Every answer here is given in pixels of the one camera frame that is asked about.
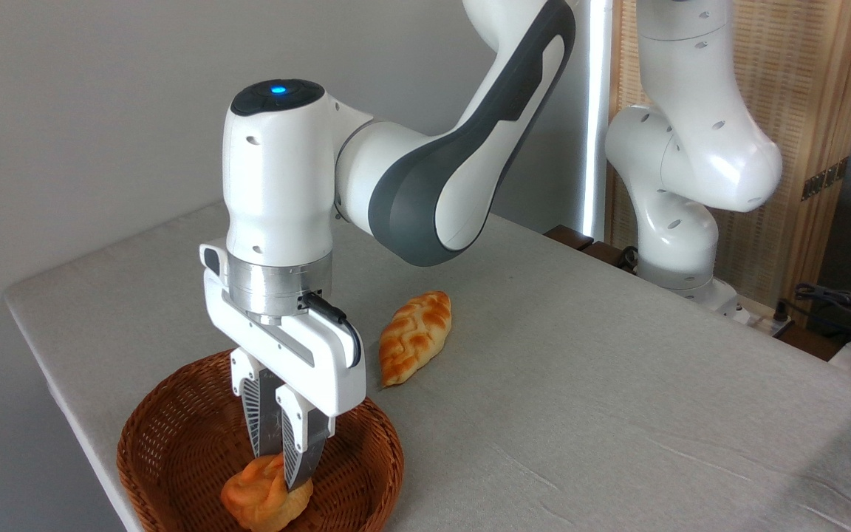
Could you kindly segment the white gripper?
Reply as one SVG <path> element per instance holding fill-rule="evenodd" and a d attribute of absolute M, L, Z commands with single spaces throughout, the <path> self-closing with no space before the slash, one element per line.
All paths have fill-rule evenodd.
<path fill-rule="evenodd" d="M 318 467 L 332 435 L 330 417 L 350 411 L 367 395 L 363 350 L 349 331 L 317 310 L 271 319 L 234 305 L 228 254 L 220 243 L 200 246 L 200 262 L 208 314 L 241 347 L 230 354 L 232 388 L 254 457 L 283 451 L 287 489 L 296 491 Z"/>

